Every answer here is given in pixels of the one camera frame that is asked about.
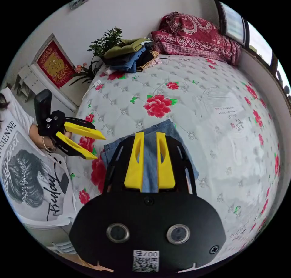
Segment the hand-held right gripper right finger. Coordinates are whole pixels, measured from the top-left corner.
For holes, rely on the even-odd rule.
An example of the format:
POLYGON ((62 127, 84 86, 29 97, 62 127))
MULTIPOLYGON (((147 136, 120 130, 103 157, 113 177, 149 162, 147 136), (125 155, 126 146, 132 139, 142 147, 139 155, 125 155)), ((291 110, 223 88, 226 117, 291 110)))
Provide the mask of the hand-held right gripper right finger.
POLYGON ((170 153, 166 141, 166 135, 156 133, 157 144, 157 185, 159 190, 172 190, 175 187, 175 179, 170 159, 170 153))

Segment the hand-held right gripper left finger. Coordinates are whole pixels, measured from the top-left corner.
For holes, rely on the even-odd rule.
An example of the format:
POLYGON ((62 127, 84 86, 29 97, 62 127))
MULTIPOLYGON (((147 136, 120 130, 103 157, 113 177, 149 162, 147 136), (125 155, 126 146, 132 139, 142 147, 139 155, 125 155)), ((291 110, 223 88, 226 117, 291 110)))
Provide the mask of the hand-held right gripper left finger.
POLYGON ((144 168, 144 132, 135 134, 129 165, 124 181, 126 189, 133 189, 139 192, 143 189, 143 168, 144 168))

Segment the person's left hand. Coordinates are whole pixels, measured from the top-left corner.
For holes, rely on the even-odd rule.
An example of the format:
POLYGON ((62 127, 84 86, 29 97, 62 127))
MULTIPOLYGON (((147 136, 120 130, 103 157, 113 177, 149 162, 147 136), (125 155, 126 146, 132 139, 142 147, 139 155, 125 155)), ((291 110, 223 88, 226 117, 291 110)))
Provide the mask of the person's left hand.
MULTIPOLYGON (((68 132, 66 130, 64 131, 64 135, 66 137, 68 137, 69 139, 71 139, 71 137, 72 137, 72 133, 68 132)), ((44 145, 46 151, 48 151, 48 152, 55 152, 56 151, 57 148, 55 147, 52 140, 48 136, 43 136, 42 141, 43 141, 43 145, 44 145)))

